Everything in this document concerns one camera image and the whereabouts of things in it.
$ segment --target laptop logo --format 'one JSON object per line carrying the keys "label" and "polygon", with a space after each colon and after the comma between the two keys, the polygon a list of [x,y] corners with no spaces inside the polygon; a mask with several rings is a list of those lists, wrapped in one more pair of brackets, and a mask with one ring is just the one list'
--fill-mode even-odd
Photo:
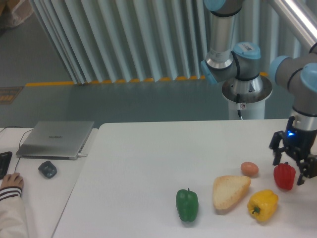
{"label": "laptop logo", "polygon": [[50,135],[49,138],[61,139],[61,138],[63,138],[63,136],[61,136],[61,135]]}

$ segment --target bread slice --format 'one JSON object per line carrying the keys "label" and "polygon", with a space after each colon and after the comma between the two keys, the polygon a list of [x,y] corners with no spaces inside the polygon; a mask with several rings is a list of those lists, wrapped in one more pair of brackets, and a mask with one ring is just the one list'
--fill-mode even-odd
{"label": "bread slice", "polygon": [[213,182],[212,201],[217,210],[230,210],[248,192],[248,176],[221,176]]}

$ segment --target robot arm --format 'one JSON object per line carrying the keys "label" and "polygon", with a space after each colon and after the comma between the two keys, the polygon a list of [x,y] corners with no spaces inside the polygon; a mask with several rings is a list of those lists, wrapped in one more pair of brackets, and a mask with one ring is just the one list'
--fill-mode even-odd
{"label": "robot arm", "polygon": [[229,103],[230,119],[264,119],[265,100],[272,84],[260,76],[260,48],[251,42],[231,48],[235,18],[243,0],[204,3],[212,14],[212,29],[210,51],[201,62],[203,74],[212,84],[225,81],[222,94]]}
{"label": "robot arm", "polygon": [[[297,59],[278,57],[269,69],[270,78],[295,96],[286,130],[276,132],[269,145],[274,151],[273,165],[280,163],[285,152],[300,169],[297,184],[301,185],[305,177],[317,176],[317,156],[310,152],[317,135],[317,19],[300,0],[267,1],[309,50],[308,55]],[[210,51],[201,62],[206,79],[210,83],[226,80],[223,95],[234,103],[265,100],[271,93],[271,84],[265,77],[259,77],[259,47],[242,42],[230,49],[235,17],[243,0],[204,3],[213,14]]]}
{"label": "robot arm", "polygon": [[285,152],[299,167],[297,185],[301,185],[304,178],[317,176],[317,156],[311,154],[317,135],[317,20],[299,0],[269,3],[309,50],[308,55],[296,59],[279,56],[269,69],[271,79],[295,97],[286,130],[276,132],[269,146],[274,153],[273,165],[279,164]]}

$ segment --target white desk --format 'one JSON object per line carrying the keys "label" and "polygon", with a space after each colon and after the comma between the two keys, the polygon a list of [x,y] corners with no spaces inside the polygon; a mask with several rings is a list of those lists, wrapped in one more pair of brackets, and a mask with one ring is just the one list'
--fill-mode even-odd
{"label": "white desk", "polygon": [[[74,187],[54,238],[315,237],[317,178],[290,192],[274,182],[273,133],[287,120],[112,123],[100,127],[89,162]],[[316,144],[312,152],[317,152]],[[226,215],[212,205],[217,176],[241,175],[244,161],[260,169],[246,197]],[[283,155],[298,172],[292,159]],[[175,197],[198,195],[193,224],[178,217]],[[272,189],[279,206],[265,224],[247,211],[250,196]]]}
{"label": "white desk", "polygon": [[[23,133],[28,130],[30,128],[7,128],[0,133],[0,153],[13,153],[8,174],[14,173],[18,161],[15,153]],[[97,132],[97,129],[93,129],[83,148],[83,154],[90,151]],[[52,237],[85,160],[86,158],[78,158],[76,161],[51,160],[57,168],[57,174],[47,179],[38,171],[38,167],[47,159],[21,158],[16,171],[24,177],[22,199],[30,238]]]}

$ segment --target silver laptop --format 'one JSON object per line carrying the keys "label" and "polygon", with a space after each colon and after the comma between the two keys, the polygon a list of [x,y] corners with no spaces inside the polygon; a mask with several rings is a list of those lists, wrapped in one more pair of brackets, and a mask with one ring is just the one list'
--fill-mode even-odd
{"label": "silver laptop", "polygon": [[39,121],[16,155],[76,160],[93,126],[93,121]]}

